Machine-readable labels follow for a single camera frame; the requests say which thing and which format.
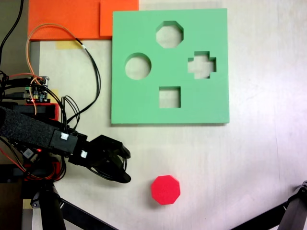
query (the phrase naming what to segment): yellow tape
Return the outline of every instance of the yellow tape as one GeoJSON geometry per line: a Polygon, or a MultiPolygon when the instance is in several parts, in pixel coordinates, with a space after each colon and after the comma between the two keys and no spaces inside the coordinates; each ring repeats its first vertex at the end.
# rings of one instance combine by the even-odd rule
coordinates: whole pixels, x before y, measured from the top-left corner
{"type": "MultiPolygon", "coordinates": [[[[51,90],[57,97],[59,97],[58,90],[51,90]]],[[[57,103],[56,99],[54,99],[49,93],[48,93],[48,99],[50,99],[50,103],[57,103]]]]}
{"type": "Polygon", "coordinates": [[[82,49],[77,41],[56,41],[56,49],[82,49]]]}
{"type": "Polygon", "coordinates": [[[31,199],[23,199],[23,209],[32,209],[31,199]]]}

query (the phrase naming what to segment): floor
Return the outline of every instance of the floor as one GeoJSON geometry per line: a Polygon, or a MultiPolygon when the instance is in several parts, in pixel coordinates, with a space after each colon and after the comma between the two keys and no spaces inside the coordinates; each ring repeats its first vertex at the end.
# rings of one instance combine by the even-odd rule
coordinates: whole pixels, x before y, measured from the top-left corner
{"type": "MultiPolygon", "coordinates": [[[[0,41],[14,24],[20,7],[20,0],[0,0],[0,41]]],[[[28,72],[25,61],[25,42],[27,38],[28,0],[24,1],[22,17],[5,43],[0,69],[6,74],[28,72]]],[[[9,160],[0,155],[0,164],[9,160]]],[[[20,199],[20,184],[0,184],[0,225],[1,229],[20,230],[23,201],[20,199]]]]}

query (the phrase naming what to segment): table surface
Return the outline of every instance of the table surface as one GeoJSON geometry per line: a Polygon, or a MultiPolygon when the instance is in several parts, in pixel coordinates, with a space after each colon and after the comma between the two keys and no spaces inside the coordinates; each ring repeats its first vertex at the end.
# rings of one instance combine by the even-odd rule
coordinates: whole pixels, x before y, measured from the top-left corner
{"type": "MultiPolygon", "coordinates": [[[[61,197],[120,230],[226,230],[284,202],[307,179],[307,1],[140,0],[141,10],[221,7],[228,9],[227,125],[112,126],[112,43],[84,42],[102,90],[77,130],[89,140],[122,141],[132,181],[110,182],[68,164],[56,183],[61,197]],[[159,206],[150,184],[167,174],[180,181],[181,196],[159,206]]],[[[39,74],[80,107],[94,98],[94,72],[81,49],[41,42],[39,74]]],[[[40,228],[35,210],[33,229],[40,228]]]]}

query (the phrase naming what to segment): orange foam sheet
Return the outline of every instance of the orange foam sheet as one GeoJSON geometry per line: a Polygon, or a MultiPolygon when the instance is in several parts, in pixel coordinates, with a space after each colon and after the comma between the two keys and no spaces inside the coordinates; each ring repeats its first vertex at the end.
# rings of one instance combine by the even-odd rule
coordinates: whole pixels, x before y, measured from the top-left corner
{"type": "Polygon", "coordinates": [[[138,10],[139,0],[101,0],[100,36],[103,39],[112,39],[114,11],[138,10]]]}
{"type": "MultiPolygon", "coordinates": [[[[81,40],[112,39],[113,11],[137,11],[139,0],[29,0],[28,34],[43,23],[66,26],[81,40]]],[[[44,27],[32,41],[72,40],[64,30],[44,27]]]]}

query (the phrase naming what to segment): black foam sleeve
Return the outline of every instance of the black foam sleeve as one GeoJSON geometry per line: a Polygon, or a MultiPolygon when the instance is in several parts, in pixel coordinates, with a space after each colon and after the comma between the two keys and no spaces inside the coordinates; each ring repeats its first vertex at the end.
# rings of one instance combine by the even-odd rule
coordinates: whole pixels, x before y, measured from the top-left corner
{"type": "Polygon", "coordinates": [[[54,126],[0,107],[0,136],[48,148],[54,126]]]}

